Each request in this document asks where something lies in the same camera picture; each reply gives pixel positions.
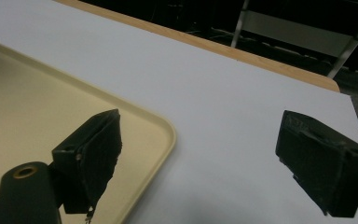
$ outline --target wooden table edge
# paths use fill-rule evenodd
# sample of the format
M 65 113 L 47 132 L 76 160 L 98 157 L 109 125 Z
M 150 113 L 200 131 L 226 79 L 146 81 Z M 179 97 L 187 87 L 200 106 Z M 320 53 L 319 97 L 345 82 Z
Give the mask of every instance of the wooden table edge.
M 117 13 L 102 7 L 96 7 L 94 5 L 84 3 L 78 0 L 55 0 L 61 4 L 67 5 L 69 7 L 74 7 L 83 11 L 87 11 L 94 15 L 98 15 L 113 21 L 118 21 L 139 29 L 146 30 L 148 32 L 163 35 L 168 38 L 187 43 L 189 45 L 206 49 L 210 52 L 214 52 L 223 56 L 226 56 L 237 61 L 248 63 L 271 72 L 284 75 L 286 77 L 291 77 L 309 84 L 330 90 L 339 92 L 339 87 L 336 81 L 331 78 L 318 75 L 300 68 L 293 67 L 288 64 L 279 63 L 271 59 L 263 58 L 261 56 L 254 55 L 252 53 L 234 49 L 222 44 L 215 43 L 213 41 L 196 37 L 193 35 L 188 35 L 183 32 L 179 32 L 167 27 L 163 27 L 148 21 L 142 21 L 124 14 Z

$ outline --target table surface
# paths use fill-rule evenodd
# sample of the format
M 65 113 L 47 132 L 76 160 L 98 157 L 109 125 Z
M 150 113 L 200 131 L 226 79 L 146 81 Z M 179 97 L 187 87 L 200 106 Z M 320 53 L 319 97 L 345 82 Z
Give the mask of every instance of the table surface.
M 50 0 L 0 0 L 0 44 L 175 126 L 129 223 L 358 223 L 325 217 L 275 155 L 284 110 L 358 142 L 350 96 Z

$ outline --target plastic tray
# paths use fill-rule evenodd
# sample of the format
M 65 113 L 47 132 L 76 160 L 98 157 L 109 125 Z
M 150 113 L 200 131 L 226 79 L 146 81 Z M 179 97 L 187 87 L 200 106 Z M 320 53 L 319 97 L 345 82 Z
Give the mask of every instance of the plastic tray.
M 95 223 L 121 223 L 171 152 L 166 120 L 115 95 L 0 45 L 0 178 L 28 161 L 52 162 L 51 150 L 92 115 L 118 108 L 123 148 L 98 203 Z M 84 223 L 66 215 L 62 223 Z

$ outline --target chair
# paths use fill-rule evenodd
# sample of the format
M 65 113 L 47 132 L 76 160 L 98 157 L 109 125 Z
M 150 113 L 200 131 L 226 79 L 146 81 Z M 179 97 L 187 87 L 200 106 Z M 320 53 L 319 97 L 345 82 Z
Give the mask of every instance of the chair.
M 261 14 L 249 9 L 249 2 L 250 0 L 245 0 L 243 3 L 231 42 L 232 48 L 236 47 L 241 31 L 245 30 L 304 49 L 311 49 L 336 58 L 333 68 L 327 75 L 334 78 L 358 45 L 358 33 L 354 36 L 344 35 Z

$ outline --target tray rim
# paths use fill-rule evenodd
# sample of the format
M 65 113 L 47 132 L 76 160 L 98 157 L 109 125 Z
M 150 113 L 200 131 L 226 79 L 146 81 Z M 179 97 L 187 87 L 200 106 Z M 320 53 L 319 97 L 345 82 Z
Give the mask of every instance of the tray rim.
M 74 87 L 77 87 L 82 91 L 85 91 L 92 95 L 98 94 L 101 99 L 104 99 L 107 102 L 112 102 L 112 97 L 113 97 L 115 98 L 116 105 L 120 105 L 121 107 L 126 107 L 126 108 L 136 107 L 137 110 L 135 111 L 136 113 L 134 114 L 138 115 L 140 114 L 140 112 L 142 112 L 142 117 L 146 119 L 152 118 L 152 120 L 154 120 L 154 122 L 152 123 L 155 123 L 162 129 L 168 131 L 168 135 L 169 138 L 171 139 L 171 143 L 168 145 L 166 150 L 164 150 L 164 153 L 161 155 L 161 159 L 155 163 L 154 167 L 151 169 L 151 172 L 146 176 L 145 183 L 132 194 L 133 197 L 129 199 L 130 202 L 129 206 L 124 207 L 124 211 L 120 213 L 119 216 L 117 216 L 116 221 L 118 221 L 118 223 L 123 223 L 128 217 L 128 215 L 130 214 L 133 207 L 137 204 L 137 202 L 140 200 L 142 195 L 145 193 L 145 190 L 153 181 L 154 177 L 158 173 L 162 164 L 167 160 L 169 155 L 172 153 L 172 150 L 174 149 L 177 141 L 177 134 L 173 124 L 168 119 L 166 119 L 165 117 L 161 116 L 160 114 L 154 111 L 146 109 L 143 106 L 137 105 L 131 101 L 125 100 L 124 98 L 117 96 L 112 92 L 105 91 L 93 84 L 90 84 L 88 81 L 85 81 L 79 77 L 75 77 L 71 74 L 68 74 L 60 69 L 48 65 L 47 63 L 43 63 L 35 58 L 32 58 L 31 56 L 28 56 L 22 52 L 12 49 L 6 45 L 0 44 L 0 53 L 9 56 L 13 60 L 30 65 L 31 67 L 37 70 L 41 70 L 44 73 L 48 73 L 50 76 L 57 78 L 58 80 L 63 81 L 65 83 L 69 83 L 70 85 L 73 85 Z

